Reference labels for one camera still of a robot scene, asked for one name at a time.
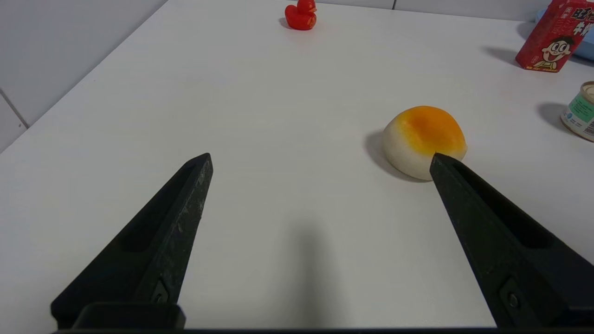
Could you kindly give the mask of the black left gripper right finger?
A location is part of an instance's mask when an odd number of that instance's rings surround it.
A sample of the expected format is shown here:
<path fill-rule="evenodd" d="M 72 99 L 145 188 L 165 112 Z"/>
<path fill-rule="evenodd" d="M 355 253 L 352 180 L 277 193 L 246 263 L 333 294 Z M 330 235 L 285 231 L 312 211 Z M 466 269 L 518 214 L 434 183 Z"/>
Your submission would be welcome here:
<path fill-rule="evenodd" d="M 500 328 L 592 328 L 594 267 L 461 161 L 429 168 Z"/>

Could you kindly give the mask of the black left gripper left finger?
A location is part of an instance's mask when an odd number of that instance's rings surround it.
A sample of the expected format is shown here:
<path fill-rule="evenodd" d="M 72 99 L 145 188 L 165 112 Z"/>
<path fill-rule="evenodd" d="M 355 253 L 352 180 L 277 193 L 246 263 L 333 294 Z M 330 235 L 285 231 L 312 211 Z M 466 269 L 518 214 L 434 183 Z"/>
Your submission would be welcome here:
<path fill-rule="evenodd" d="M 181 328 L 178 306 L 213 175 L 187 161 L 51 303 L 59 328 Z"/>

